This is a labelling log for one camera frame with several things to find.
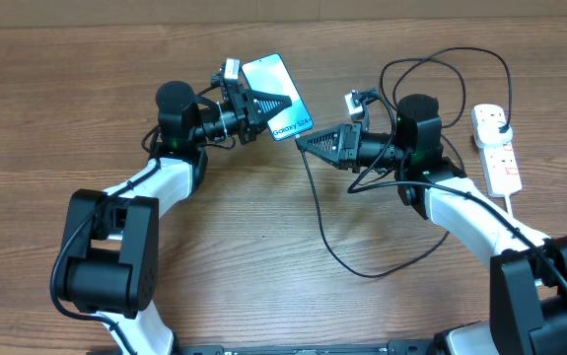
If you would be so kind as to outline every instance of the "power outlet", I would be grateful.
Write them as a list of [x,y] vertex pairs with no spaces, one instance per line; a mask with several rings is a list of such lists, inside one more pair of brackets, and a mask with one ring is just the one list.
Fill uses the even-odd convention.
[[518,162],[511,143],[479,151],[489,196],[509,196],[522,189]]
[[504,110],[492,104],[480,104],[471,111],[473,124],[473,138],[478,148],[493,148],[510,143],[513,138],[513,128],[500,132],[500,128],[507,124]]

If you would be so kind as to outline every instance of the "power strip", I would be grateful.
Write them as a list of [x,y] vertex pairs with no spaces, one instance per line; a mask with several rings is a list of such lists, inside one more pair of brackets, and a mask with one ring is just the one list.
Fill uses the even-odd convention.
[[[476,141],[478,136],[487,135],[490,141],[508,142],[508,137],[505,135],[495,136],[500,134],[497,129],[500,122],[506,123],[501,107],[490,104],[478,105],[471,111],[471,120]],[[478,151],[489,196],[504,197],[507,212],[513,216],[509,196],[522,189],[522,181],[511,142],[488,145],[486,148],[479,148]]]

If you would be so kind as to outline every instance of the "cable clip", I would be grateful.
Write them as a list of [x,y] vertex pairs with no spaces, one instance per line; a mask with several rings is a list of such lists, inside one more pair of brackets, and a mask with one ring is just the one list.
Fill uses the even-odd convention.
[[516,227],[511,229],[511,233],[513,234],[513,236],[511,236],[512,239],[517,238],[516,235],[518,235],[520,233],[520,227]]
[[226,130],[226,122],[224,122],[224,113],[222,113],[222,107],[220,106],[220,102],[217,102],[215,104],[217,104],[217,108],[220,110],[220,120],[222,120],[222,125],[224,126],[224,135],[226,136],[224,140],[226,140],[228,139],[228,130]]

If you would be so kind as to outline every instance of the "smartphone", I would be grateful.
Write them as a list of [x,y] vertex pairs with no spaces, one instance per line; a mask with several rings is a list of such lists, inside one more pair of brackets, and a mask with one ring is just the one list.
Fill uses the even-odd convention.
[[274,140],[283,140],[314,127],[303,99],[279,54],[270,54],[242,66],[251,89],[267,94],[286,95],[292,106],[283,109],[267,122]]

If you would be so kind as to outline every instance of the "metal bracket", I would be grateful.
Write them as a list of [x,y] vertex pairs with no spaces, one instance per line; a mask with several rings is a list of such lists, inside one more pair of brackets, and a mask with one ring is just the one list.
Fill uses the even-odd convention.
[[180,355],[224,355],[221,346],[186,346],[180,349]]
[[426,355],[432,340],[392,340],[386,348],[388,355]]

